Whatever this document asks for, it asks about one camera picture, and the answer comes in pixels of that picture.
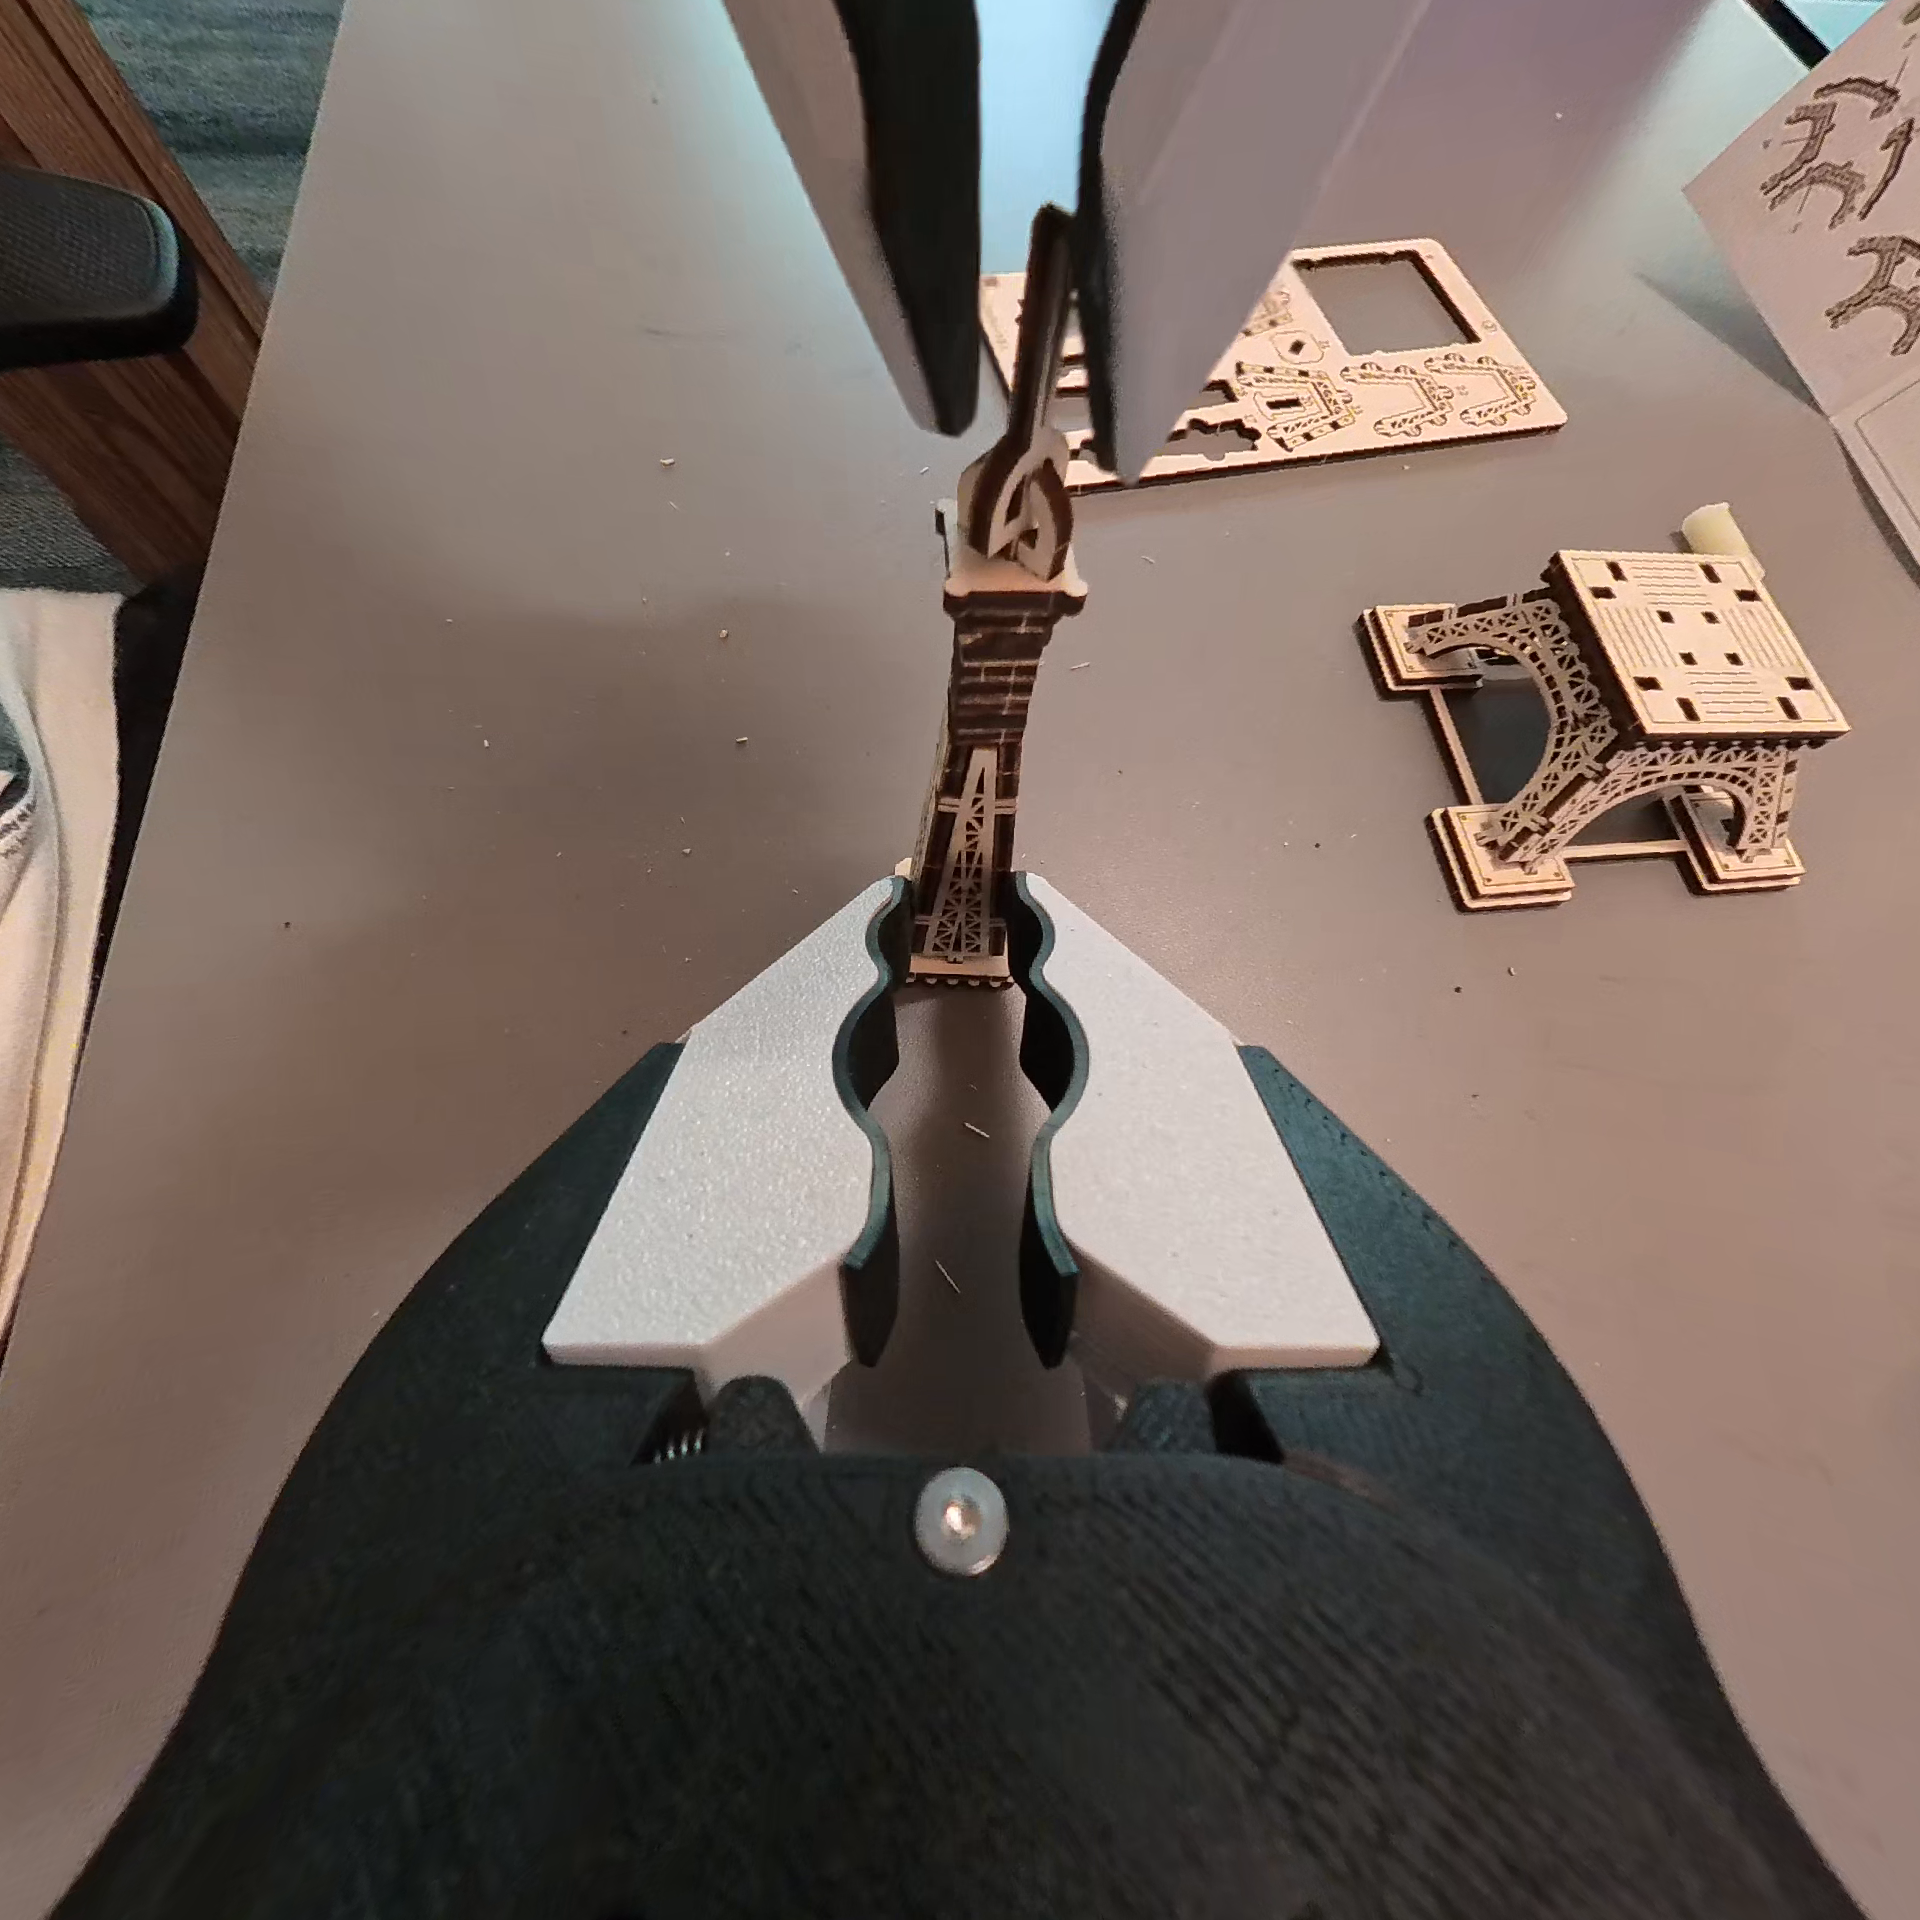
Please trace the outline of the person's white printed shirt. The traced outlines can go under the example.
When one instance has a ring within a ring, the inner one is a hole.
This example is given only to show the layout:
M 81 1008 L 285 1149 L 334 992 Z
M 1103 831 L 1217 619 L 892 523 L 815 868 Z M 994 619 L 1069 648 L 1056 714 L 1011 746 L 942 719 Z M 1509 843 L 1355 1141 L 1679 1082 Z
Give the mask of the person's white printed shirt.
M 57 1180 L 115 831 L 115 594 L 0 594 L 0 1328 Z

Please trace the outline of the paper instruction sheet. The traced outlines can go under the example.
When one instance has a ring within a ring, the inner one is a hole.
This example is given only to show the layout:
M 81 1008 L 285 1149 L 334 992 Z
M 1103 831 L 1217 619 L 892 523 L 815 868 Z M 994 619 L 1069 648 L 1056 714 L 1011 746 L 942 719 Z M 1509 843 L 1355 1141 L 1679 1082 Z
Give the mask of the paper instruction sheet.
M 1920 557 L 1920 7 L 1873 7 L 1689 206 Z

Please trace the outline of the brown wooden cabinet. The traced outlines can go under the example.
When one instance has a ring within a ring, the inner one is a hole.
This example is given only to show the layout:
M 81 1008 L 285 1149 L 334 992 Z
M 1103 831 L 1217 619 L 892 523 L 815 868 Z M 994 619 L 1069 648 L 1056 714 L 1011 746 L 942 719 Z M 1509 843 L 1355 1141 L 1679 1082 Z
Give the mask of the brown wooden cabinet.
M 138 584 L 210 557 L 264 296 L 69 0 L 0 7 L 0 161 L 155 199 L 197 284 L 172 353 L 4 374 L 0 426 Z

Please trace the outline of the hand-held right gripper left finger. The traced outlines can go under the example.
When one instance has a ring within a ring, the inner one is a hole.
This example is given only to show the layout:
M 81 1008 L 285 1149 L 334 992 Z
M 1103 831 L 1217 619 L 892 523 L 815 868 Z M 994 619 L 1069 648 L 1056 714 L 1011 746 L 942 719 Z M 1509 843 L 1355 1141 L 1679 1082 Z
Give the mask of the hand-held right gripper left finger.
M 900 1070 L 912 924 L 912 885 L 881 875 L 685 1030 L 544 1361 L 696 1372 L 702 1396 L 768 1374 L 827 1442 L 838 1372 L 870 1372 L 900 1318 L 870 1100 Z

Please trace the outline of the wooden puzzle cutout sheet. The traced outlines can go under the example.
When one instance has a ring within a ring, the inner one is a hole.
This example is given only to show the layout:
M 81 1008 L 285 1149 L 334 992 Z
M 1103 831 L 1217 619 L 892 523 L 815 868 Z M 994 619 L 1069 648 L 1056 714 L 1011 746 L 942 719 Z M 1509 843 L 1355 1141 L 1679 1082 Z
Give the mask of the wooden puzzle cutout sheet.
M 1410 264 L 1453 342 L 1349 351 L 1313 284 Z M 1533 438 L 1565 404 L 1437 239 L 1293 252 L 1135 485 Z

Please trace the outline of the wooden tower model spire section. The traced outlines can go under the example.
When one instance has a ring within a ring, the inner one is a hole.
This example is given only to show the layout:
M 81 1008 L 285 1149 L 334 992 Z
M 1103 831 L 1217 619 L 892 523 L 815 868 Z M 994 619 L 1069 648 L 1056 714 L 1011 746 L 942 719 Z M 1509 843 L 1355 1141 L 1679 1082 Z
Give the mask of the wooden tower model spire section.
M 1069 442 L 1050 421 L 1069 320 L 1069 210 L 1041 206 L 1028 235 L 1011 421 L 942 507 L 942 608 L 954 619 L 942 746 L 912 857 L 912 981 L 1011 987 L 1011 875 L 1021 746 L 1039 668 L 1090 603 L 1069 558 Z

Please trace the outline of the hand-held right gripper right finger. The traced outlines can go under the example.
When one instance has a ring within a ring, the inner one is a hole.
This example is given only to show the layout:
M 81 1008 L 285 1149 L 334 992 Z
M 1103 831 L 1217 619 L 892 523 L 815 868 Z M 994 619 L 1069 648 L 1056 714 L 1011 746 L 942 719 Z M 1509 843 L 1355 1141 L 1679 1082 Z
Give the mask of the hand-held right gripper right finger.
M 1021 1328 L 1084 1374 L 1090 1442 L 1149 1380 L 1355 1372 L 1384 1333 L 1238 1039 L 1013 875 L 1021 1077 L 1041 1100 L 1021 1206 Z

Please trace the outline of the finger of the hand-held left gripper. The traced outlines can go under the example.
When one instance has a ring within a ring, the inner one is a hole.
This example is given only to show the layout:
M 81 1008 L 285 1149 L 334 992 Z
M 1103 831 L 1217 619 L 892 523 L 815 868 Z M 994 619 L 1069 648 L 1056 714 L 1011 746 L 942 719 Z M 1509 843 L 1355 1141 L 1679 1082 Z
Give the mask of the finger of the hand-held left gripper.
M 1093 459 L 1135 485 L 1393 78 L 1423 0 L 1113 0 L 1074 168 Z
M 728 0 L 906 413 L 977 421 L 980 91 L 973 0 Z

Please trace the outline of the wooden tower model base section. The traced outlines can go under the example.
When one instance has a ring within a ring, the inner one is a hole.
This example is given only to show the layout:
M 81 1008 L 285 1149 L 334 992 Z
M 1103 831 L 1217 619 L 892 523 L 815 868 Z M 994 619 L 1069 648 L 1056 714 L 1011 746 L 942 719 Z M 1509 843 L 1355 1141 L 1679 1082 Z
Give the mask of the wooden tower model base section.
M 1589 858 L 1679 858 L 1706 899 L 1788 895 L 1798 769 L 1849 740 L 1842 703 L 1745 550 L 1556 550 L 1544 576 L 1465 603 L 1359 608 L 1386 699 L 1423 699 L 1453 778 L 1425 816 L 1453 910 L 1548 910 Z M 1492 799 L 1460 703 L 1544 699 L 1544 755 Z

